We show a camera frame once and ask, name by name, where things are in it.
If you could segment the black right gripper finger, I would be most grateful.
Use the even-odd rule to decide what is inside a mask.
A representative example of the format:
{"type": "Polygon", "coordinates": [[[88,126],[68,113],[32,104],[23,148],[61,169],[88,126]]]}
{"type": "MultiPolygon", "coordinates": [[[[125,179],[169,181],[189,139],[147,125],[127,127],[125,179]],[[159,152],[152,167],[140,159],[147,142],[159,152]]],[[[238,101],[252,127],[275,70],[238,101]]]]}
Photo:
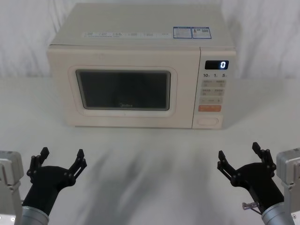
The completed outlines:
{"type": "Polygon", "coordinates": [[[260,145],[257,142],[253,142],[252,150],[255,154],[261,159],[263,166],[265,167],[267,173],[271,178],[275,176],[274,171],[276,170],[276,164],[274,163],[270,150],[261,149],[260,145]]]}
{"type": "Polygon", "coordinates": [[[217,169],[230,181],[234,187],[239,186],[239,180],[236,170],[228,163],[223,151],[218,152],[217,169]]]}

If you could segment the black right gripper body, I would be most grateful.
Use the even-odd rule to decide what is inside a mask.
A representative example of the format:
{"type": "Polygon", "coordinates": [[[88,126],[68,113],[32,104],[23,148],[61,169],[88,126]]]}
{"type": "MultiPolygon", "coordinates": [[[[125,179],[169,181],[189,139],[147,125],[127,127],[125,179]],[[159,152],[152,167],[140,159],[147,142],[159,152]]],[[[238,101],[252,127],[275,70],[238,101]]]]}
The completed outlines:
{"type": "Polygon", "coordinates": [[[282,192],[272,179],[275,169],[274,163],[251,163],[236,170],[235,186],[249,192],[260,212],[284,201],[282,192]]]}

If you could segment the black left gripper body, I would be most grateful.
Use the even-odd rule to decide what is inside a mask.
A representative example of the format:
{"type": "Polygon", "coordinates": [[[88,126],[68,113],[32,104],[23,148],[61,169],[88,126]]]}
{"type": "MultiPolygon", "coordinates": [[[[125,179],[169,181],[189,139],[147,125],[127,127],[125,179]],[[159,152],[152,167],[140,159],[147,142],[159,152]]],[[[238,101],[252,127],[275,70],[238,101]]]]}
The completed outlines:
{"type": "Polygon", "coordinates": [[[49,215],[59,192],[69,186],[68,169],[42,166],[26,173],[32,183],[22,205],[38,209],[49,215]]]}

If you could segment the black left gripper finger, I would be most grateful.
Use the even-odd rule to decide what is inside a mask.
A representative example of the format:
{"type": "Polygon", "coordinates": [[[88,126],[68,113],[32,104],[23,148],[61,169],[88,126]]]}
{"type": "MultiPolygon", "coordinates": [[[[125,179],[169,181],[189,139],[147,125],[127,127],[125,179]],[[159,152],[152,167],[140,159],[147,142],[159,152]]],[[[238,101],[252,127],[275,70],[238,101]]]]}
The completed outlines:
{"type": "Polygon", "coordinates": [[[30,182],[33,182],[34,176],[36,175],[38,169],[42,166],[43,162],[47,159],[48,155],[49,149],[44,147],[39,155],[31,157],[30,167],[26,172],[27,176],[30,178],[30,182]]]}
{"type": "Polygon", "coordinates": [[[87,167],[85,155],[83,149],[79,149],[77,153],[77,157],[75,162],[71,165],[71,167],[67,171],[67,181],[68,185],[72,186],[75,184],[76,179],[83,172],[83,170],[87,167]]]}

